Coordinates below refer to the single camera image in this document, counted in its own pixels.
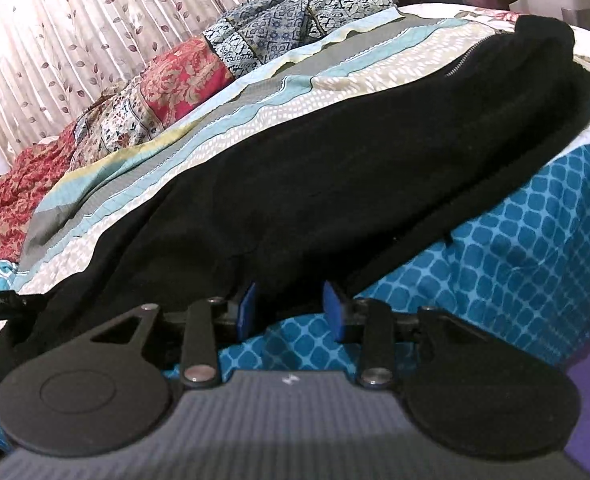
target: red fabric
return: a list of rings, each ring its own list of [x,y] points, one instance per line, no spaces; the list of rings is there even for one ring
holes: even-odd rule
[[[23,150],[0,178],[0,260],[18,261],[28,221],[68,169],[75,150],[74,126],[70,123],[51,144]]]
[[[140,90],[166,129],[233,79],[206,39],[198,36],[153,59],[141,75]]]

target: metal rivet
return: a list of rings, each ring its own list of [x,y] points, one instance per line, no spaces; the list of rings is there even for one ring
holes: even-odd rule
[[[184,370],[184,377],[192,383],[204,383],[215,378],[217,370],[209,365],[195,365]]]
[[[392,378],[393,373],[388,368],[368,368],[360,376],[361,382],[370,386],[382,386]]]

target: white curtain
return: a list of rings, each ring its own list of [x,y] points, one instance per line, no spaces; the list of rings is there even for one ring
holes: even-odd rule
[[[0,148],[58,134],[102,90],[139,73],[246,0],[0,0]]]

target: beige dotted fabric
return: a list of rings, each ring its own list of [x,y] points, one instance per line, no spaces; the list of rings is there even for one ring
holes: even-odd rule
[[[50,261],[41,264],[33,278],[20,289],[21,294],[43,294],[54,285],[90,263],[97,240],[111,225],[137,206],[152,198],[172,178],[209,160],[217,153],[258,132],[352,97],[394,88],[429,75],[461,56],[478,41],[494,34],[481,23],[440,28],[426,40],[348,76],[316,76],[312,90],[281,105],[264,105],[247,123],[230,128],[202,143],[185,161],[168,171],[122,209],[106,216],[82,237],[72,238]]]

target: black device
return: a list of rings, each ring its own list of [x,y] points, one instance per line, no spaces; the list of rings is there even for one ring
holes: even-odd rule
[[[218,342],[252,332],[255,294],[187,308],[178,380],[149,357],[179,321],[155,304],[14,370],[0,423],[17,450],[0,480],[590,478],[562,451],[580,412],[572,381],[443,310],[397,314],[325,283],[333,336],[361,342],[355,382],[238,370],[222,383]],[[417,356],[404,378],[400,341]]]

